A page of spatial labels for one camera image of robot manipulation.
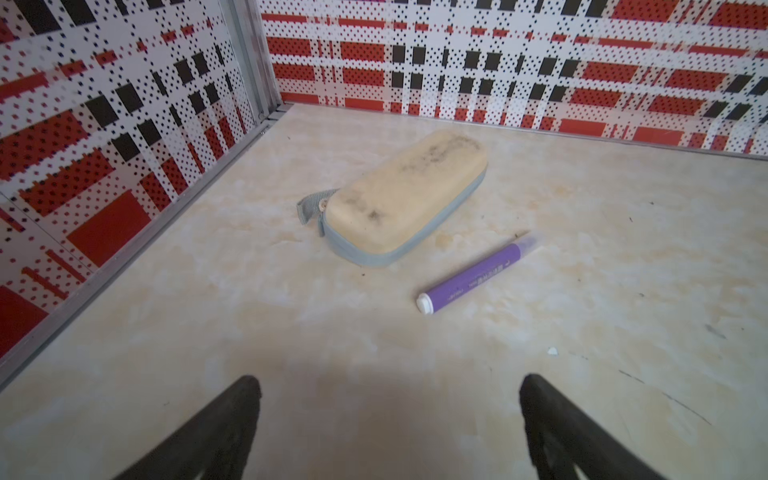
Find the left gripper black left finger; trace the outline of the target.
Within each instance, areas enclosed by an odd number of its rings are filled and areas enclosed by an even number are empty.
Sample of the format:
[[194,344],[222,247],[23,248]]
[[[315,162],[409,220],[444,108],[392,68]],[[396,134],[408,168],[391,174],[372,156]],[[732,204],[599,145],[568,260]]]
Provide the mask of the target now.
[[240,377],[119,479],[240,479],[260,413],[257,378]]

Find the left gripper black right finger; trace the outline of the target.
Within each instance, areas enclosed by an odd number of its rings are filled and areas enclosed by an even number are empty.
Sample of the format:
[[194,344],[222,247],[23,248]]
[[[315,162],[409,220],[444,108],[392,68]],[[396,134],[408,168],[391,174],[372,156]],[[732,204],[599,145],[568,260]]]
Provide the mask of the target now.
[[529,455],[540,479],[660,479],[544,377],[519,390]]

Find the purple marker pen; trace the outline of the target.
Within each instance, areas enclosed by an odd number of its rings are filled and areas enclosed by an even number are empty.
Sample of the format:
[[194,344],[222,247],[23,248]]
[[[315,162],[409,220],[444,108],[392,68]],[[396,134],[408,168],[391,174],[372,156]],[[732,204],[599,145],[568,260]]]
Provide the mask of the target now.
[[416,297],[416,307],[424,315],[432,315],[482,283],[503,272],[534,251],[542,237],[528,232],[503,248],[466,267]]

